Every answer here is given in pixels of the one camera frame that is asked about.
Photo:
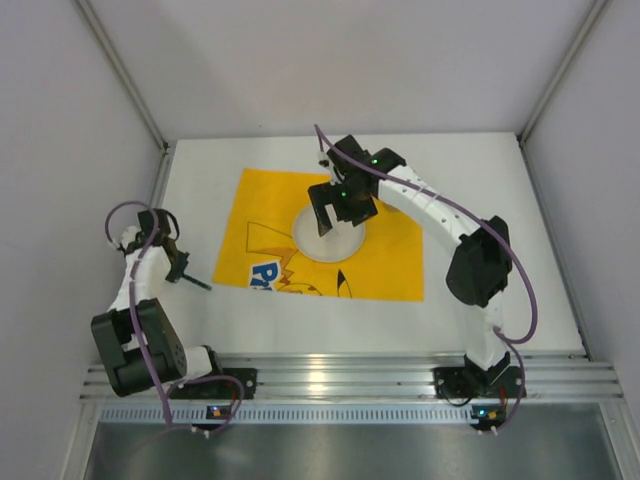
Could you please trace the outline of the cream round plate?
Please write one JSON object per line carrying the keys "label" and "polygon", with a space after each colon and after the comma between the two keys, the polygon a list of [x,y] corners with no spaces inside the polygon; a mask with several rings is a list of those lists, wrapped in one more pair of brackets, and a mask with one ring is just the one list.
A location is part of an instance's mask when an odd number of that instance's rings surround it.
{"label": "cream round plate", "polygon": [[366,228],[354,227],[349,222],[338,221],[332,207],[329,208],[331,230],[324,236],[318,233],[317,220],[311,206],[296,217],[292,237],[299,250],[307,258],[321,263],[338,263],[355,255],[364,243]]}

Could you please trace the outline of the fork with teal handle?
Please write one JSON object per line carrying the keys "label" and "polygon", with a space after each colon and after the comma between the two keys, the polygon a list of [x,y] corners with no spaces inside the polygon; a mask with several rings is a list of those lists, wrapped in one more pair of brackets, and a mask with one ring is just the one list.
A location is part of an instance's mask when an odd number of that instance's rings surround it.
{"label": "fork with teal handle", "polygon": [[182,275],[182,278],[185,279],[186,281],[192,283],[193,285],[198,286],[199,288],[202,288],[204,290],[207,291],[211,291],[212,290],[212,286],[210,284],[207,284],[197,278],[194,278],[190,275],[187,275],[186,273]]}

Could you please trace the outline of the yellow cartoon print cloth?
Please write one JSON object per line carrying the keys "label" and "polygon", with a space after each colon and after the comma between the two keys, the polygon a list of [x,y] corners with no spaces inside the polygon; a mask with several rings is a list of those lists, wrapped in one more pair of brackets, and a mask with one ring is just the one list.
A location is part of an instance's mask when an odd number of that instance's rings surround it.
{"label": "yellow cartoon print cloth", "polygon": [[313,261],[297,249],[293,223],[311,206],[322,174],[245,169],[240,177],[212,280],[279,293],[385,301],[424,296],[422,230],[406,215],[377,207],[362,224],[363,245],[338,263]]}

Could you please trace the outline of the beige paper cup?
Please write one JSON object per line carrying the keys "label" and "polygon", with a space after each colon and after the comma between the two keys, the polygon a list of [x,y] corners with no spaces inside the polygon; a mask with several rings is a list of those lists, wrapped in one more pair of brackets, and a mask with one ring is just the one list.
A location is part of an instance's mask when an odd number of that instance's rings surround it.
{"label": "beige paper cup", "polygon": [[406,211],[406,206],[404,201],[398,202],[396,199],[392,199],[391,201],[384,200],[383,204],[384,204],[384,208],[392,213]]}

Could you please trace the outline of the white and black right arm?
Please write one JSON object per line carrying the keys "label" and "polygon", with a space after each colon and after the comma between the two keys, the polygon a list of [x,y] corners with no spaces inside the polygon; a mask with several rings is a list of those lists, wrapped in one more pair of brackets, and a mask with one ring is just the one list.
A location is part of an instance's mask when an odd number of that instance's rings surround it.
{"label": "white and black right arm", "polygon": [[445,284],[467,308],[461,321],[465,375],[482,388],[493,385],[510,365],[508,349],[494,332],[513,268],[505,250],[510,244],[506,222],[494,216],[475,223],[447,205],[399,154],[389,148],[370,153],[351,135],[334,145],[322,142],[319,164],[330,179],[309,187],[308,195],[320,236],[338,222],[363,224],[383,203],[428,231],[450,254]]}

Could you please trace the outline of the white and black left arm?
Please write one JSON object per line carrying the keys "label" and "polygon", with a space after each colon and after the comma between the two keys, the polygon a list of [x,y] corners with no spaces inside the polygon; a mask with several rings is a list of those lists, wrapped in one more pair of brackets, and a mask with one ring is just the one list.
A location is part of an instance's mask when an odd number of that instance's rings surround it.
{"label": "white and black left arm", "polygon": [[223,372],[207,345],[185,347],[160,302],[168,284],[181,280],[211,287],[186,273],[189,254],[177,246],[176,217],[165,209],[142,210],[113,246],[125,272],[115,300],[91,321],[91,333],[116,395],[141,393],[168,382]]}

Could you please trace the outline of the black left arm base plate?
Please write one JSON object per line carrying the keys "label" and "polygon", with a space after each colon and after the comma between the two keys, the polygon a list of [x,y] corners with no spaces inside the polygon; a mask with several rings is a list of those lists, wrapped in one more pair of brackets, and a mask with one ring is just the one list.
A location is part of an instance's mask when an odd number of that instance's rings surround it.
{"label": "black left arm base plate", "polygon": [[200,377],[176,387],[167,395],[172,400],[252,400],[256,393],[258,370],[255,368],[225,368],[224,379]]}

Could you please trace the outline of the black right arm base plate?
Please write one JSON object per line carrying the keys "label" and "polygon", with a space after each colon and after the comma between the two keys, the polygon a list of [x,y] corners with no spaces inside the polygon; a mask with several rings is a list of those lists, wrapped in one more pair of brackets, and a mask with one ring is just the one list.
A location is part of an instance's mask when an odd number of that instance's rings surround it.
{"label": "black right arm base plate", "polygon": [[524,385],[521,370],[515,366],[491,384],[474,379],[464,367],[438,367],[432,373],[436,397],[453,404],[475,399],[515,400]]}

